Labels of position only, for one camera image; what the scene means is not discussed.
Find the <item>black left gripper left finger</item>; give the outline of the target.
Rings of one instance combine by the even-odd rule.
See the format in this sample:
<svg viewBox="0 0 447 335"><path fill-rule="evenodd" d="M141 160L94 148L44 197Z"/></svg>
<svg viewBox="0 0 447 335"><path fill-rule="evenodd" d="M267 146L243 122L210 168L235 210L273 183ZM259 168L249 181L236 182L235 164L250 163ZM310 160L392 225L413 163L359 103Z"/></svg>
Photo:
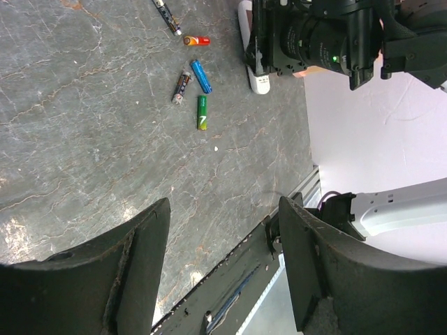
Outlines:
<svg viewBox="0 0 447 335"><path fill-rule="evenodd" d="M43 261L1 266L2 334L149 334L170 227L162 198Z"/></svg>

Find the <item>white remote control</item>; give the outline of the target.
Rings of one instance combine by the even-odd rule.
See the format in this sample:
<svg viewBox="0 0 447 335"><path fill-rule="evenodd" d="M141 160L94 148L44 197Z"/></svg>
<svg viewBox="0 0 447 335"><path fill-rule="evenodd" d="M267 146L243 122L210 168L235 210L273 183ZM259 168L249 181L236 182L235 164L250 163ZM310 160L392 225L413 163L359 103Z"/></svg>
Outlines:
<svg viewBox="0 0 447 335"><path fill-rule="evenodd" d="M238 5L238 22L242 37L243 50L246 51L252 28L252 1L241 1ZM255 76L252 69L246 65L251 90L258 95L265 95L270 91L269 75Z"/></svg>

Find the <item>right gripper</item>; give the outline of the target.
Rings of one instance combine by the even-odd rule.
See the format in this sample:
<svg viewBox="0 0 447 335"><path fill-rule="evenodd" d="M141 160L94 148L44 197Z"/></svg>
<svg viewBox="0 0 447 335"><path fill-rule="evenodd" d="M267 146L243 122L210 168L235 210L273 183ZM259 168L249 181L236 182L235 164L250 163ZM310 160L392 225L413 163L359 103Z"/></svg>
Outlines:
<svg viewBox="0 0 447 335"><path fill-rule="evenodd" d="M255 76L292 75L307 69L300 57L290 57L281 48L286 27L306 13L307 7L301 1L251 2L251 33L244 55L246 65Z"/></svg>

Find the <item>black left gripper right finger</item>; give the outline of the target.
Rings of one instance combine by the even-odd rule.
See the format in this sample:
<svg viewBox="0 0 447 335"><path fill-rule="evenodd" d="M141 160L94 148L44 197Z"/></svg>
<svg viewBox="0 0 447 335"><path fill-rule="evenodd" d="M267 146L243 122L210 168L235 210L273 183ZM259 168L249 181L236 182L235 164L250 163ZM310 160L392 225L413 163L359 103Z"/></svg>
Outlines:
<svg viewBox="0 0 447 335"><path fill-rule="evenodd" d="M279 201L296 329L303 334L445 334L446 267L369 246Z"/></svg>

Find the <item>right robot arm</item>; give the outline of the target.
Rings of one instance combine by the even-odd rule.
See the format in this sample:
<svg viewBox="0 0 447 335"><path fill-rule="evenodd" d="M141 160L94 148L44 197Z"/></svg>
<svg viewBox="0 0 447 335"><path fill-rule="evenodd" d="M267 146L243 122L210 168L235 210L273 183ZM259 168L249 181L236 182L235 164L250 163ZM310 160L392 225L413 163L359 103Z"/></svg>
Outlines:
<svg viewBox="0 0 447 335"><path fill-rule="evenodd" d="M269 76L313 67L347 76L356 90L374 76L408 73L446 88L445 1L241 1L238 6L252 90L266 94ZM359 240L446 220L446 180L380 193L335 194L312 210Z"/></svg>

